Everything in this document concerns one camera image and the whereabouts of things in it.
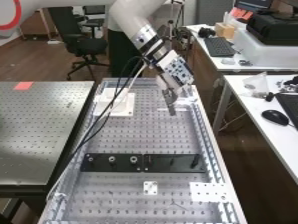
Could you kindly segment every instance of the computer monitor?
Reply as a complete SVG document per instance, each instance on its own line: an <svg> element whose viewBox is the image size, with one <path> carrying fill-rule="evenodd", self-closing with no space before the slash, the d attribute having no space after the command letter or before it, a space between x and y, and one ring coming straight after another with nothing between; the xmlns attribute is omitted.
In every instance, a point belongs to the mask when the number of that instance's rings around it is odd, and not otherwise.
<svg viewBox="0 0 298 224"><path fill-rule="evenodd" d="M269 9L273 0L235 0L235 7L247 11L258 11L259 9Z"/></svg>

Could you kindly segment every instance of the box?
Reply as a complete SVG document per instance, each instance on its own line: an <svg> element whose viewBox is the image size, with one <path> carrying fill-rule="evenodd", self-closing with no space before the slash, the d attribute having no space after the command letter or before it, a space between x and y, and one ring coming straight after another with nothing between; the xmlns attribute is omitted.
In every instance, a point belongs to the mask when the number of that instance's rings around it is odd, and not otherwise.
<svg viewBox="0 0 298 224"><path fill-rule="evenodd" d="M298 47L265 45L247 30L237 30L237 50L254 66L298 68Z"/></svg>
<svg viewBox="0 0 298 224"><path fill-rule="evenodd" d="M233 39L235 28L231 25L223 25L223 23L215 24L215 33L218 37L225 37L226 39Z"/></svg>

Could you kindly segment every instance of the black chair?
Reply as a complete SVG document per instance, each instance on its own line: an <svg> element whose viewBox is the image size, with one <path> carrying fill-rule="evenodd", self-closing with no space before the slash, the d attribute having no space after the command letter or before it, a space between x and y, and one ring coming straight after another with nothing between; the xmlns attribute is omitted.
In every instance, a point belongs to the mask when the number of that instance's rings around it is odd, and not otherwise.
<svg viewBox="0 0 298 224"><path fill-rule="evenodd" d="M65 43L68 52L74 54L76 57L82 57L84 59L81 62L72 63L73 70L68 73L66 79L70 80L70 74L85 66L88 67L90 75L94 79L90 65L109 66L100 63L96 58L96 55L105 54L108 42L104 38L93 39L88 38L82 34L73 16L72 7L49 8L49 14Z"/></svg>
<svg viewBox="0 0 298 224"><path fill-rule="evenodd" d="M104 5L92 5L82 7L85 16L90 15L104 15L105 14L105 6ZM96 28L100 28L104 24L104 19L88 19L82 26L89 27L92 29L92 37L96 38Z"/></svg>

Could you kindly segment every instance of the black mounting plate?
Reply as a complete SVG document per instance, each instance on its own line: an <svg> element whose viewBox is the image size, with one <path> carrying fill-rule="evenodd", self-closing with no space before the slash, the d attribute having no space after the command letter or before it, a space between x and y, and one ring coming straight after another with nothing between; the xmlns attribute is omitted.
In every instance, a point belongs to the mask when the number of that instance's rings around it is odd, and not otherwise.
<svg viewBox="0 0 298 224"><path fill-rule="evenodd" d="M137 163L130 163L130 158L137 157ZM142 172L142 155L141 154L85 154L81 163L81 172Z"/></svg>
<svg viewBox="0 0 298 224"><path fill-rule="evenodd" d="M146 173L205 173L199 154L145 154L144 172Z"/></svg>

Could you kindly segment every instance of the keyboard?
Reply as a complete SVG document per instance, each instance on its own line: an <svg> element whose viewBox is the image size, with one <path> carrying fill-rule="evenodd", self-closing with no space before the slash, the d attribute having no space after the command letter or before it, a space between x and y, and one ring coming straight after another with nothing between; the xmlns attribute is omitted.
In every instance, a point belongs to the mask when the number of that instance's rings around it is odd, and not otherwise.
<svg viewBox="0 0 298 224"><path fill-rule="evenodd" d="M295 128L298 129L298 95L279 93L275 95L275 97Z"/></svg>
<svg viewBox="0 0 298 224"><path fill-rule="evenodd" d="M235 54L225 37L203 39L211 57L233 57Z"/></svg>

